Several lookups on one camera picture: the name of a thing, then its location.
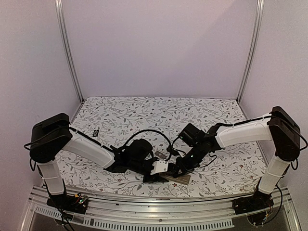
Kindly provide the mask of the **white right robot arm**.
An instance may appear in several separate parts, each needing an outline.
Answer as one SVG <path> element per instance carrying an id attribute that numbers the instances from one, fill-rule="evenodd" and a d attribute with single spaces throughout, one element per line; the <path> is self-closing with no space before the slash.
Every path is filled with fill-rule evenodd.
<path id="1" fill-rule="evenodd" d="M 303 138 L 299 125 L 280 106 L 260 117 L 235 124 L 217 123 L 202 131 L 193 124 L 188 124 L 178 135 L 191 149 L 184 157 L 177 157 L 172 169 L 172 176 L 177 178 L 193 172 L 209 153 L 221 151 L 229 146 L 255 142 L 257 145 L 266 141 L 273 142 L 274 154 L 267 158 L 267 169 L 260 178 L 257 193 L 249 198 L 249 206 L 259 210 L 267 203 L 271 194 L 285 175 L 291 163 L 298 159 Z"/>

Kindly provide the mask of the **white slim remote control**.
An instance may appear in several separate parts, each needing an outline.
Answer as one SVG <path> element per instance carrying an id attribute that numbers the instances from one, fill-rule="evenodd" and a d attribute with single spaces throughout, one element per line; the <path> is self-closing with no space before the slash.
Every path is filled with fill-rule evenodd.
<path id="1" fill-rule="evenodd" d="M 94 130 L 92 136 L 93 136 L 94 138 L 97 138 L 97 137 L 99 136 L 99 132 L 100 132 L 99 129 Z"/>

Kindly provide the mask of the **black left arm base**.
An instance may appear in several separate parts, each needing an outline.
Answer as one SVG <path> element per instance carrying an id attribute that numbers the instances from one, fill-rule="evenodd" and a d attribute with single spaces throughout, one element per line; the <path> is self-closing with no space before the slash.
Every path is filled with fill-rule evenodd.
<path id="1" fill-rule="evenodd" d="M 86 214 L 89 198 L 81 193 L 68 195 L 66 192 L 59 195 L 49 195 L 47 205 L 60 211 Z"/>

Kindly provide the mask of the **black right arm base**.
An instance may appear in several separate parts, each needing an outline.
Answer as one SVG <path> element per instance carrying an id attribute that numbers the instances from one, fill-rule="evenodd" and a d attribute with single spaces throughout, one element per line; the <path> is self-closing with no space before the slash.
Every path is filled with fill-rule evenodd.
<path id="1" fill-rule="evenodd" d="M 259 191 L 255 191 L 251 196 L 240 197 L 232 201 L 232 208 L 236 215 L 252 213 L 246 217 L 254 226 L 263 225 L 267 221 L 273 205 L 271 194 Z"/>

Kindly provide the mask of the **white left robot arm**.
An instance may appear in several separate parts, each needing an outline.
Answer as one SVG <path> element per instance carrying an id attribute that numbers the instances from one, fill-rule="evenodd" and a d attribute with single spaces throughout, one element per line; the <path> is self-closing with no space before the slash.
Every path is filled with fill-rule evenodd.
<path id="1" fill-rule="evenodd" d="M 65 193 L 65 186 L 56 163 L 56 155 L 68 151 L 90 160 L 112 173 L 137 172 L 145 180 L 155 182 L 160 173 L 167 172 L 167 161 L 153 155 L 151 144 L 135 140 L 131 145 L 120 148 L 107 147 L 72 127 L 69 116 L 57 114 L 32 128 L 31 141 L 24 145 L 31 160 L 37 163 L 53 201 L 61 208 L 71 205 L 71 197 Z"/>

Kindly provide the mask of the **grey remote battery cover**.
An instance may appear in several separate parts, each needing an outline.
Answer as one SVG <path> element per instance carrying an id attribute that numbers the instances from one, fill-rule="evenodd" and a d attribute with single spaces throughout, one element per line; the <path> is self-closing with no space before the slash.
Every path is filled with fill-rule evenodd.
<path id="1" fill-rule="evenodd" d="M 168 156 L 166 154 L 163 154 L 163 153 L 161 153 L 159 151 L 155 152 L 155 156 L 160 158 L 160 159 L 167 159 L 168 158 Z"/>

